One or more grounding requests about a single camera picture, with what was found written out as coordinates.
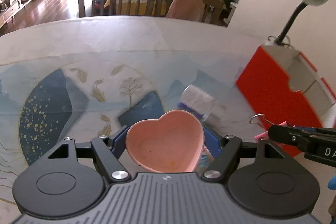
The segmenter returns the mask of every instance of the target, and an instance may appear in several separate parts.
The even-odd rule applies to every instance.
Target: ribbed gray surface
[[[140,173],[129,183],[111,187],[92,210],[67,220],[22,216],[17,224],[318,224],[311,215],[269,220],[232,202],[220,184],[201,181],[195,173]]]

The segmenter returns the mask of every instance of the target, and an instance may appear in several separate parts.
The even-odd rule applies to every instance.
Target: heart-shaped bowl
[[[128,130],[126,148],[143,168],[158,173],[192,172],[204,146],[203,127],[184,110],[172,110],[158,120],[143,120]]]

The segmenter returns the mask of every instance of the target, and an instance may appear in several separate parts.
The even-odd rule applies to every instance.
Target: logo
[[[171,176],[169,176],[169,175],[166,175],[165,177],[163,177],[163,179],[164,179],[165,181],[168,181],[168,180],[170,180],[170,179],[171,179]]]

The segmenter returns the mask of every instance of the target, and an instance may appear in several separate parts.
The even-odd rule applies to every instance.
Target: silver bolt
[[[215,170],[209,170],[209,171],[204,173],[204,176],[207,179],[218,179],[221,176],[221,173],[219,173],[218,171],[215,171]]]
[[[120,170],[120,171],[115,171],[112,173],[112,178],[114,179],[125,179],[129,175],[126,171]]]

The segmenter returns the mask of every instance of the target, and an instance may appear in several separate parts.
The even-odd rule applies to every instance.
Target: wooden floor
[[[78,17],[77,0],[33,0],[0,29],[0,35],[46,22]]]

